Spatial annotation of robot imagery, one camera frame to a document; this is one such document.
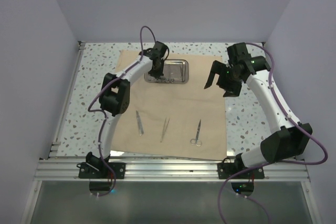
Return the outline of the steel surgical instrument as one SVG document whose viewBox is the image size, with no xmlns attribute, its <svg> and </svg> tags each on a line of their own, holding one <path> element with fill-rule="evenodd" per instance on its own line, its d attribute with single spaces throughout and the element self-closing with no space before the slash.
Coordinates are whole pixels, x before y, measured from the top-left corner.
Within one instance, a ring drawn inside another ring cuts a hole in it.
<svg viewBox="0 0 336 224">
<path fill-rule="evenodd" d="M 161 134 L 161 140 L 160 140 L 161 143 L 163 142 L 163 139 L 164 139 L 167 127 L 169 125 L 169 122 L 170 122 L 170 118 L 165 118 L 165 121 L 164 121 L 164 124 L 163 124 L 163 129 L 162 129 L 162 134 Z"/>
</svg>

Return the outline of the beige cloth wrap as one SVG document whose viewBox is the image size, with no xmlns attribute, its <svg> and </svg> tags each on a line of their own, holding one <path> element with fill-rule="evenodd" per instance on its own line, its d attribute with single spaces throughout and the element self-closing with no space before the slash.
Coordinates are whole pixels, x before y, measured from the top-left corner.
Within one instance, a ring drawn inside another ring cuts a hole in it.
<svg viewBox="0 0 336 224">
<path fill-rule="evenodd" d="M 213 84 L 204 89 L 213 61 L 220 56 L 177 55 L 188 62 L 185 84 L 148 83 L 139 78 L 130 89 L 130 105 L 121 115 L 111 139 L 114 151 L 220 160 L 227 156 L 226 115 L 223 91 Z M 138 110 L 144 134 L 139 135 Z M 163 142 L 165 118 L 170 118 Z M 202 146 L 191 145 L 199 120 Z"/>
</svg>

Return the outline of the steel scalpel handle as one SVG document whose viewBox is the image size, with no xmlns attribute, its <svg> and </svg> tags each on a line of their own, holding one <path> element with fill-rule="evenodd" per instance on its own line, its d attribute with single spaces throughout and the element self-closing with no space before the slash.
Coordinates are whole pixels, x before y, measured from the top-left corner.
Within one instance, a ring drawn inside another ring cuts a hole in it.
<svg viewBox="0 0 336 224">
<path fill-rule="evenodd" d="M 141 117 L 140 117 L 140 114 L 139 114 L 138 110 L 136 110 L 136 120 L 137 120 L 137 124 L 138 124 L 139 135 L 142 136 L 144 134 L 144 129 L 143 129 Z"/>
</svg>

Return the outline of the steel surgical scissors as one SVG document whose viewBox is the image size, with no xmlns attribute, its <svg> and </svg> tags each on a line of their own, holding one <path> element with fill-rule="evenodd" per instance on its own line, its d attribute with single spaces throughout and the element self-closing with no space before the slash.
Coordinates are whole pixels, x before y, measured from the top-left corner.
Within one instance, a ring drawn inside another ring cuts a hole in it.
<svg viewBox="0 0 336 224">
<path fill-rule="evenodd" d="M 200 136 L 200 129 L 201 129 L 201 124 L 202 124 L 202 120 L 199 120 L 198 126 L 197 126 L 197 131 L 196 131 L 196 135 L 194 138 L 192 138 L 190 140 L 190 144 L 191 145 L 196 145 L 198 147 L 202 146 L 202 141 L 199 139 Z"/>
</svg>

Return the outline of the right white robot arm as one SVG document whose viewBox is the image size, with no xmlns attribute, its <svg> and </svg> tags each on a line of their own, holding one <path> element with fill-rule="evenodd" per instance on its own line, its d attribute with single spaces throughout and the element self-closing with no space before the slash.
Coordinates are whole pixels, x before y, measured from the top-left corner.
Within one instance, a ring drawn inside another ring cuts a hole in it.
<svg viewBox="0 0 336 224">
<path fill-rule="evenodd" d="M 264 56 L 253 57 L 244 42 L 227 48 L 228 64 L 215 60 L 205 88 L 209 88 L 215 76 L 217 86 L 224 90 L 224 97 L 238 97 L 245 83 L 256 96 L 266 115 L 271 135 L 258 147 L 236 155 L 234 172 L 246 178 L 254 166 L 275 163 L 301 155 L 309 141 L 302 131 L 312 133 L 308 123 L 301 123 L 284 101 L 271 77 L 271 67 Z"/>
</svg>

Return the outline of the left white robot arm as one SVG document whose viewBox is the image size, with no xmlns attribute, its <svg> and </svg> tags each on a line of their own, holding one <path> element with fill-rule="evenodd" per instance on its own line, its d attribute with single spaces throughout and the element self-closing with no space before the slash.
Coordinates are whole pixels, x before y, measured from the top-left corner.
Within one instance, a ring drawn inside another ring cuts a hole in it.
<svg viewBox="0 0 336 224">
<path fill-rule="evenodd" d="M 156 41 L 149 49 L 142 49 L 137 58 L 125 69 L 116 74 L 107 73 L 103 79 L 101 91 L 94 98 L 98 101 L 99 109 L 88 107 L 89 112 L 102 112 L 104 120 L 98 133 L 98 154 L 92 152 L 86 156 L 86 164 L 97 178 L 106 178 L 112 175 L 116 178 L 113 169 L 108 164 L 110 157 L 111 139 L 121 115 L 130 105 L 130 89 L 145 73 L 159 78 L 163 76 L 164 62 L 169 55 L 166 44 Z"/>
</svg>

